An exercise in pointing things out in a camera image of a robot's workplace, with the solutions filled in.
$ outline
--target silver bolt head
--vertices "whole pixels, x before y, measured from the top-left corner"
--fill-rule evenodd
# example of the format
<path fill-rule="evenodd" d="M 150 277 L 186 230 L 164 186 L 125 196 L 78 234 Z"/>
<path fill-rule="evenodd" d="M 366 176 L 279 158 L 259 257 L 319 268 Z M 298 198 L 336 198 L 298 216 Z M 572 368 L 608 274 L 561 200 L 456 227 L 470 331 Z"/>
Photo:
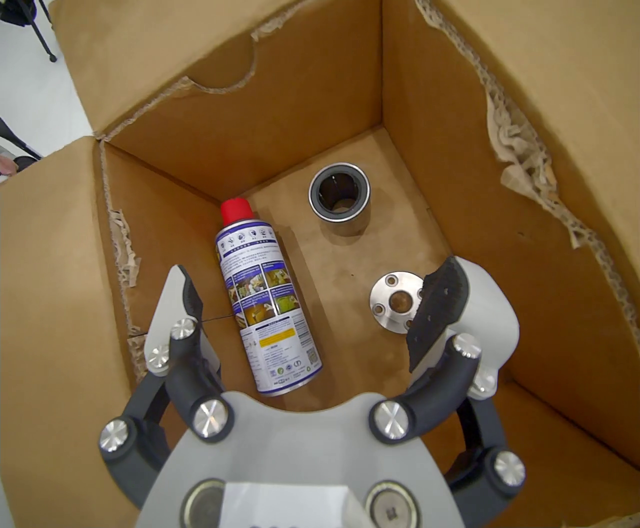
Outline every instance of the silver bolt head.
<path fill-rule="evenodd" d="M 493 469 L 507 486 L 522 486 L 527 474 L 520 457 L 511 451 L 501 451 L 496 455 Z"/>
<path fill-rule="evenodd" d="M 174 339 L 187 339 L 195 329 L 196 323 L 193 319 L 180 319 L 171 328 L 171 337 Z"/>
<path fill-rule="evenodd" d="M 202 438 L 217 435 L 227 425 L 229 412 L 219 399 L 202 402 L 193 416 L 193 429 Z"/>
<path fill-rule="evenodd" d="M 129 427 L 124 420 L 116 418 L 104 426 L 100 433 L 100 449 L 107 453 L 117 451 L 127 441 Z"/>
<path fill-rule="evenodd" d="M 453 348 L 465 358 L 476 359 L 482 354 L 480 342 L 470 333 L 459 333 L 453 338 Z"/>
<path fill-rule="evenodd" d="M 378 431 L 389 440 L 400 440 L 409 430 L 409 416 L 397 401 L 379 403 L 373 411 L 373 421 Z"/>
<path fill-rule="evenodd" d="M 160 345 L 149 353 L 147 365 L 151 365 L 156 369 L 161 369 L 166 365 L 167 361 L 169 361 L 169 346 Z"/>
<path fill-rule="evenodd" d="M 495 389 L 495 376 L 478 371 L 474 377 L 474 387 L 479 392 L 491 392 Z"/>

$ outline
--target spray can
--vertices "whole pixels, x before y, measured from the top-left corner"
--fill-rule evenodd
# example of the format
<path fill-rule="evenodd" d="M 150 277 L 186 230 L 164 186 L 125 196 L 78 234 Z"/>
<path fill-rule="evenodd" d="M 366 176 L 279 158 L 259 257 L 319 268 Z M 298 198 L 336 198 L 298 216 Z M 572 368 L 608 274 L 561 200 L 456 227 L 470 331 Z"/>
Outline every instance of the spray can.
<path fill-rule="evenodd" d="M 322 361 L 273 227 L 244 198 L 221 206 L 216 251 L 258 392 L 279 396 L 306 385 Z"/>

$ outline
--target open cardboard box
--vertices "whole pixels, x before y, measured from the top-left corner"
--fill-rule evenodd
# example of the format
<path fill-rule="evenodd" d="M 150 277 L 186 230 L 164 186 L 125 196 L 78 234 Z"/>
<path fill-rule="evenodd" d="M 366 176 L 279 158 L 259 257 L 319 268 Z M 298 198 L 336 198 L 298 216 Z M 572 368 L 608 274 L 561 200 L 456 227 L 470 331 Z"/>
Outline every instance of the open cardboard box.
<path fill-rule="evenodd" d="M 449 4 L 447 18 L 415 0 L 192 7 L 52 6 L 99 141 L 77 140 L 0 192 L 2 480 L 16 524 L 135 521 L 96 438 L 143 374 L 172 265 L 204 302 L 228 389 L 310 411 L 406 388 L 404 338 L 377 325 L 369 291 L 452 252 L 492 275 L 520 321 L 494 400 L 527 483 L 494 525 L 640 509 L 638 270 L 499 57 Z M 372 185 L 355 239 L 327 232 L 307 202 L 313 175 L 337 161 Z M 324 362 L 272 399 L 257 395 L 213 245 L 220 202 L 238 194 L 273 224 Z M 164 421 L 175 444 L 185 427 Z M 443 471 L 463 448 L 454 417 L 424 441 Z"/>

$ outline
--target red spray cap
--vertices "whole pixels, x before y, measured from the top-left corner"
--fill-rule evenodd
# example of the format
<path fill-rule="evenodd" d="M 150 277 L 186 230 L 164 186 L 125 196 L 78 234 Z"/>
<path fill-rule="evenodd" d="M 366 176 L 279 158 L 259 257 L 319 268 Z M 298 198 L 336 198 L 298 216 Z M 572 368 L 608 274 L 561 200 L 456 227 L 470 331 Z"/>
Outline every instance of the red spray cap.
<path fill-rule="evenodd" d="M 231 198 L 225 200 L 220 206 L 222 212 L 222 223 L 224 227 L 237 222 L 238 220 L 250 220 L 253 218 L 251 205 L 244 198 Z"/>

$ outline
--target metal screw cap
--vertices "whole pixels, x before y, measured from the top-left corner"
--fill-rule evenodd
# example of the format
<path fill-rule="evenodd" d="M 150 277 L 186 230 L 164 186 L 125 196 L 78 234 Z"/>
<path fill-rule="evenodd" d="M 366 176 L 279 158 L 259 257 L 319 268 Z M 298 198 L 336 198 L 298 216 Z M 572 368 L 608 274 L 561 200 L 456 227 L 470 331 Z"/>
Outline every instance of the metal screw cap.
<path fill-rule="evenodd" d="M 478 371 L 474 377 L 474 387 L 480 392 L 491 392 L 495 389 L 495 376 Z"/>
<path fill-rule="evenodd" d="M 111 453 L 117 451 L 129 437 L 129 427 L 124 420 L 116 418 L 104 426 L 100 433 L 100 449 Z"/>
<path fill-rule="evenodd" d="M 229 412 L 219 399 L 206 400 L 200 404 L 193 416 L 193 429 L 202 438 L 217 435 L 227 425 Z"/>
<path fill-rule="evenodd" d="M 507 486 L 522 486 L 526 476 L 522 460 L 511 451 L 501 451 L 498 453 L 493 462 L 493 469 L 495 469 L 500 480 Z"/>
<path fill-rule="evenodd" d="M 169 347 L 167 345 L 160 345 L 149 353 L 147 365 L 161 369 L 166 365 L 167 361 L 169 361 Z"/>
<path fill-rule="evenodd" d="M 180 319 L 171 328 L 171 337 L 174 339 L 186 339 L 196 329 L 196 323 L 193 319 Z"/>
<path fill-rule="evenodd" d="M 378 528 L 417 528 L 419 525 L 415 499 L 397 482 L 376 484 L 367 496 L 365 509 Z"/>
<path fill-rule="evenodd" d="M 459 333 L 453 338 L 453 348 L 465 358 L 476 359 L 480 357 L 482 348 L 480 342 L 470 333 Z"/>
<path fill-rule="evenodd" d="M 409 416 L 397 401 L 386 400 L 378 404 L 373 413 L 373 420 L 389 440 L 404 438 L 409 430 Z"/>

